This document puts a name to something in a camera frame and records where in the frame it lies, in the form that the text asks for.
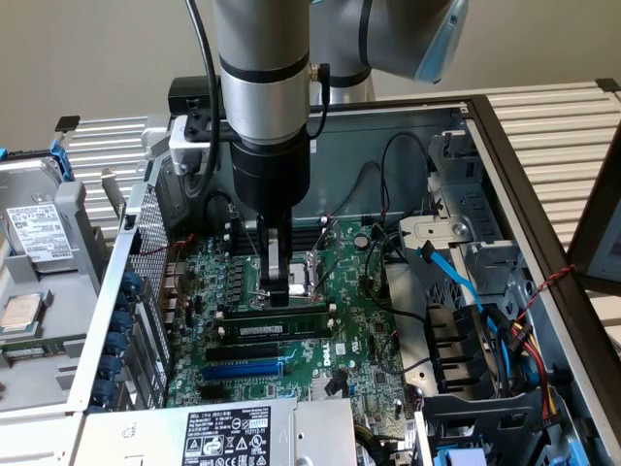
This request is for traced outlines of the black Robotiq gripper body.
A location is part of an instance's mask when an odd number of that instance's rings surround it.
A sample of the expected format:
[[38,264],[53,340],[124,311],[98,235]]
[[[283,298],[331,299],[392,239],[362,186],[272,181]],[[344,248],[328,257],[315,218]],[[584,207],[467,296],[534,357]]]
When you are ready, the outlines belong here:
[[279,228],[306,196],[311,180],[310,139],[306,134],[275,145],[230,144],[234,187],[239,199]]

